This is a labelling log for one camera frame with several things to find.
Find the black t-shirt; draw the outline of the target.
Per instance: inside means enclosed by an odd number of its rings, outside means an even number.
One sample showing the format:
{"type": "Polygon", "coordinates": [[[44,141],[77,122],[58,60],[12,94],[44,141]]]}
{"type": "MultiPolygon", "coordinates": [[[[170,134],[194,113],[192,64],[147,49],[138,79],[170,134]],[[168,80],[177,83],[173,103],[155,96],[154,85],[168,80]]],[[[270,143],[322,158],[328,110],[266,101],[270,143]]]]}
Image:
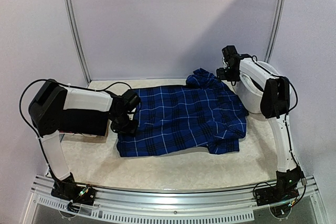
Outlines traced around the black t-shirt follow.
{"type": "Polygon", "coordinates": [[[63,110],[59,131],[65,133],[105,136],[108,112],[84,109],[63,110]]]}

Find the blue plaid shirt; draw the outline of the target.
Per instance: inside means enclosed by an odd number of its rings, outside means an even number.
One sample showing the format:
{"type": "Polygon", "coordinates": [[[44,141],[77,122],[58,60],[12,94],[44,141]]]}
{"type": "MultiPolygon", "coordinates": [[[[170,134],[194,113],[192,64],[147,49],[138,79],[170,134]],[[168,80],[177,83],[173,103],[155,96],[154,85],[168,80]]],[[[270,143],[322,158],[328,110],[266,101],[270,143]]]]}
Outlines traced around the blue plaid shirt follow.
{"type": "Polygon", "coordinates": [[[136,93],[141,99],[134,115],[139,126],[135,136],[118,134],[120,156],[160,156],[194,147],[217,155],[239,151],[248,111],[214,74],[200,68],[184,85],[139,88],[136,93]]]}

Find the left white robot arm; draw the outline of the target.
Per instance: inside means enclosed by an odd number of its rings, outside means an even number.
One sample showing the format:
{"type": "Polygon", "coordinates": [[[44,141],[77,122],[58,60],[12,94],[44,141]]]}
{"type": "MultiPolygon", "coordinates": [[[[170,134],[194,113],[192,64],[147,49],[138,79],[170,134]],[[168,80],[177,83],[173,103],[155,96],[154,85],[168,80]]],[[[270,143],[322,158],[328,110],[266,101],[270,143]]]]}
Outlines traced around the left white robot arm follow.
{"type": "Polygon", "coordinates": [[[137,112],[140,104],[140,97],[131,88],[117,95],[107,88],[95,90],[65,85],[54,79],[43,81],[28,107],[28,114],[51,174],[61,181],[57,190],[67,200],[77,197],[78,188],[66,180],[71,172],[62,151],[60,134],[96,137],[106,136],[111,129],[117,134],[133,136],[139,123],[130,119],[130,115],[137,112]]]}

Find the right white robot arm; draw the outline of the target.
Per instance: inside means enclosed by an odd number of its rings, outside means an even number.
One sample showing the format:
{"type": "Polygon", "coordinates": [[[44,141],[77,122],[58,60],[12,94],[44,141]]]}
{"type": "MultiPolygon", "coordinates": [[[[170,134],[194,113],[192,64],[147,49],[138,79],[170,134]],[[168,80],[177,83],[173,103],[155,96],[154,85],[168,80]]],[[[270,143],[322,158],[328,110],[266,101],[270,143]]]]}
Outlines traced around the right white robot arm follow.
{"type": "Polygon", "coordinates": [[[282,201],[291,194],[292,185],[302,178],[289,125],[293,87],[270,64],[258,61],[255,56],[238,53],[233,45],[224,47],[222,54],[223,67],[217,69],[217,76],[231,82],[248,112],[262,114],[272,129],[277,151],[278,185],[272,188],[271,196],[282,201]]]}

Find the white laundry basket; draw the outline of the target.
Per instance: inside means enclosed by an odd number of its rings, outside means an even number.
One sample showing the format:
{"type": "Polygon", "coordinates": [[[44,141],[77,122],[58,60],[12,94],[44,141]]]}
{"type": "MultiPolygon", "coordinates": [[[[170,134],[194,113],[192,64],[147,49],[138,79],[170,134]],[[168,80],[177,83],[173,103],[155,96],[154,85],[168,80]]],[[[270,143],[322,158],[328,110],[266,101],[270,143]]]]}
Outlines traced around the white laundry basket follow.
{"type": "Polygon", "coordinates": [[[240,98],[248,112],[260,114],[260,103],[263,96],[266,81],[275,79],[272,74],[279,76],[279,72],[269,63],[251,59],[240,62],[240,80],[233,86],[235,93],[240,98]]]}

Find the perforated metal front panel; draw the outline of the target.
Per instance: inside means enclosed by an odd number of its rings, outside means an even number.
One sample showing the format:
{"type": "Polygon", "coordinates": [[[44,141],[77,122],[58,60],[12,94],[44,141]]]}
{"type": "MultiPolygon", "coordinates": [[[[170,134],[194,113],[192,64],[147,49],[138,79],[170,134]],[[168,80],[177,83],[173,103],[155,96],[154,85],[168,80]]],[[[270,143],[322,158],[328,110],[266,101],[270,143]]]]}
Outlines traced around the perforated metal front panel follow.
{"type": "Polygon", "coordinates": [[[71,212],[67,205],[66,201],[38,195],[31,201],[23,223],[248,223],[255,220],[252,210],[200,213],[80,205],[78,212],[71,212]]]}

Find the left wall metal profile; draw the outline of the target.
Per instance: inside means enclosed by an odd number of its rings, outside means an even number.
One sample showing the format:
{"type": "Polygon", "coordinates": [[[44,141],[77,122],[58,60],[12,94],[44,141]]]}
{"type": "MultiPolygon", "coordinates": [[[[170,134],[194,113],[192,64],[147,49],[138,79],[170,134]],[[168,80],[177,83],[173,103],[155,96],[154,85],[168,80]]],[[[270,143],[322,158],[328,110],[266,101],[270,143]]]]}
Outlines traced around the left wall metal profile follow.
{"type": "Polygon", "coordinates": [[[72,0],[64,0],[64,1],[65,1],[65,7],[66,7],[67,17],[69,21],[69,26],[70,26],[73,42],[75,45],[75,50],[78,56],[80,68],[82,70],[85,82],[89,84],[92,81],[92,78],[91,78],[88,64],[87,64],[85,54],[82,48],[73,3],[72,3],[72,0]]]}

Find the wall metal profile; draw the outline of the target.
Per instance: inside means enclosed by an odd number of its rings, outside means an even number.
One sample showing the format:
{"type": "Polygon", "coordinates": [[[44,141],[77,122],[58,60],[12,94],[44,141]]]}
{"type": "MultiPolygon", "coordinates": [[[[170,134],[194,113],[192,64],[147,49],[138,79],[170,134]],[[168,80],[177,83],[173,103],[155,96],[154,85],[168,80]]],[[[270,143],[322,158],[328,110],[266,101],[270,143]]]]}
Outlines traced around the wall metal profile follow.
{"type": "Polygon", "coordinates": [[[75,45],[75,50],[78,56],[80,68],[82,70],[85,82],[89,84],[92,81],[92,78],[91,78],[88,64],[87,64],[85,54],[82,48],[73,3],[72,3],[72,0],[64,0],[64,1],[65,1],[65,7],[66,7],[67,17],[69,21],[69,26],[70,26],[73,42],[75,45]]]}
{"type": "Polygon", "coordinates": [[[276,1],[276,8],[275,8],[275,14],[272,22],[272,27],[271,27],[271,34],[265,54],[264,61],[269,63],[271,60],[271,56],[275,47],[276,39],[277,39],[277,34],[281,22],[281,16],[282,16],[282,11],[284,8],[284,3],[285,0],[277,0],[276,1]]]}

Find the right wall metal profile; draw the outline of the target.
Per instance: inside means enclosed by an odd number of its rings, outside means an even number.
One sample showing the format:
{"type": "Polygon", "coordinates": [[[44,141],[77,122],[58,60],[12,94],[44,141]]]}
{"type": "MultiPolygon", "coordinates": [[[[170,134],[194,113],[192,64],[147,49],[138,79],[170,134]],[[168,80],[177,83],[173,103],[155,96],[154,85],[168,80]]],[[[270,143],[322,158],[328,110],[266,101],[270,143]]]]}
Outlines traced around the right wall metal profile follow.
{"type": "Polygon", "coordinates": [[[264,61],[269,63],[271,60],[271,56],[275,47],[276,39],[277,39],[277,34],[281,22],[281,16],[282,16],[282,11],[284,8],[284,3],[285,0],[277,0],[276,1],[276,8],[275,8],[275,14],[272,22],[272,27],[271,27],[271,34],[265,54],[264,61]]]}

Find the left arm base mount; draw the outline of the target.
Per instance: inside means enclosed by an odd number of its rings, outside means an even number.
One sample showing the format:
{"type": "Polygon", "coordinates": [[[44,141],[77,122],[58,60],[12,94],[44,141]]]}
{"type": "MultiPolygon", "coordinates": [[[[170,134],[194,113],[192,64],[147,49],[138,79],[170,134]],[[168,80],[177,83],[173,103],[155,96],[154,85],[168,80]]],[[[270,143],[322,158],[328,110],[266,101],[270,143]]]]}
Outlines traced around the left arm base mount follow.
{"type": "Polygon", "coordinates": [[[55,178],[51,191],[53,197],[88,206],[93,206],[96,194],[97,190],[92,186],[75,182],[73,174],[63,180],[55,178]]]}

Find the aluminium front rail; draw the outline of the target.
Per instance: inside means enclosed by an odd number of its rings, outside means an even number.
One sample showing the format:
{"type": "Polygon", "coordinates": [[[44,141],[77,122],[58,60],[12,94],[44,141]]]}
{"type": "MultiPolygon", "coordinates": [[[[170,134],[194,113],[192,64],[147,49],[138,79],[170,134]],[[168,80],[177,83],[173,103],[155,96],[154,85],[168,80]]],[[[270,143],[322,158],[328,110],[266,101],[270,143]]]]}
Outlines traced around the aluminium front rail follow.
{"type": "MultiPolygon", "coordinates": [[[[313,176],[308,177],[304,198],[318,193],[317,183],[313,176]]],[[[36,175],[28,196],[27,210],[35,207],[40,196],[56,201],[61,199],[51,196],[53,180],[36,175]]],[[[150,210],[187,210],[187,209],[256,209],[253,197],[255,184],[219,189],[201,190],[136,190],[113,187],[92,186],[97,190],[93,208],[96,210],[112,207],[130,207],[150,210]]]]}

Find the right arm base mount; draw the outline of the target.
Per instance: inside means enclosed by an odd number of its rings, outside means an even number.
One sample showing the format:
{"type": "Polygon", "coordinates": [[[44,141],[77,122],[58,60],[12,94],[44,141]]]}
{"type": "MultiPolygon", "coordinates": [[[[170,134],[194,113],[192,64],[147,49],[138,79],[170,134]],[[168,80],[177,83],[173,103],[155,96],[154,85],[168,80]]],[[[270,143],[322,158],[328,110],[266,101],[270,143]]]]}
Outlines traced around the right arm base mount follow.
{"type": "Polygon", "coordinates": [[[307,189],[307,179],[301,180],[303,193],[300,194],[297,186],[281,191],[278,186],[272,186],[267,182],[257,183],[253,188],[253,198],[257,206],[271,205],[275,203],[289,202],[287,206],[292,208],[304,197],[307,189]]]}

